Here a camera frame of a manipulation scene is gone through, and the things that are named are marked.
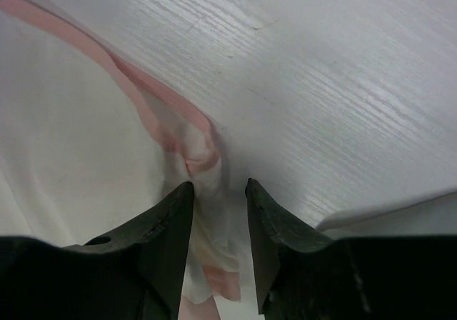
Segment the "white table surface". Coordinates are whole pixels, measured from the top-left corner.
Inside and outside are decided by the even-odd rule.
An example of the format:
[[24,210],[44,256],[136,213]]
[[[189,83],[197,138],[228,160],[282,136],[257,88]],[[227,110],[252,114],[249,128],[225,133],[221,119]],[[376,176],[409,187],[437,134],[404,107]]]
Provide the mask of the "white table surface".
[[235,193],[316,225],[457,185],[457,0],[47,1],[211,118]]

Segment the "pink fabric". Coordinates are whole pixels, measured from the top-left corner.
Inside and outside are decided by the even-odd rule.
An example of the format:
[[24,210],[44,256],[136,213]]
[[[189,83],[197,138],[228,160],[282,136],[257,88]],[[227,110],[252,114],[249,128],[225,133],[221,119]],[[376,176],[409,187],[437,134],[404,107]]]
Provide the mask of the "pink fabric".
[[[160,143],[166,151],[181,154],[186,161],[190,174],[207,170],[216,164],[219,159],[219,153],[211,138],[211,125],[208,119],[185,98],[114,54],[109,53],[73,25],[24,0],[0,0],[0,9],[59,37],[102,66],[135,105],[141,122],[151,137]],[[193,160],[187,157],[182,144],[152,113],[134,83],[139,83],[149,93],[166,102],[171,108],[202,130],[206,135],[209,154],[201,160]]]
[[212,266],[204,266],[203,271],[214,295],[221,295],[230,301],[241,300],[238,272],[227,272]]
[[[185,98],[135,66],[105,50],[91,37],[70,23],[24,0],[0,0],[0,10],[59,37],[102,66],[135,105],[141,122],[151,137],[166,151],[182,155],[190,174],[210,169],[217,163],[219,153],[211,138],[209,120]],[[208,154],[204,158],[192,159],[186,155],[182,143],[156,118],[137,86],[167,103],[205,134]],[[206,266],[204,272],[215,294],[220,294],[233,301],[240,299],[239,275],[237,273],[229,273],[210,266]],[[220,320],[213,297],[198,305],[182,298],[180,310],[180,320]]]

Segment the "garment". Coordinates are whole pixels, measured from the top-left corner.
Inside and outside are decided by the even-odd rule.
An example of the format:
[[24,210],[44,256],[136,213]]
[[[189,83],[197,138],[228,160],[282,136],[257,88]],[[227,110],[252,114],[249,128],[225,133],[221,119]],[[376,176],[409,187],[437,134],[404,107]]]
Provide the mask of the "garment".
[[196,190],[180,319],[240,299],[238,262],[208,119],[64,20],[0,0],[0,231],[83,244]]

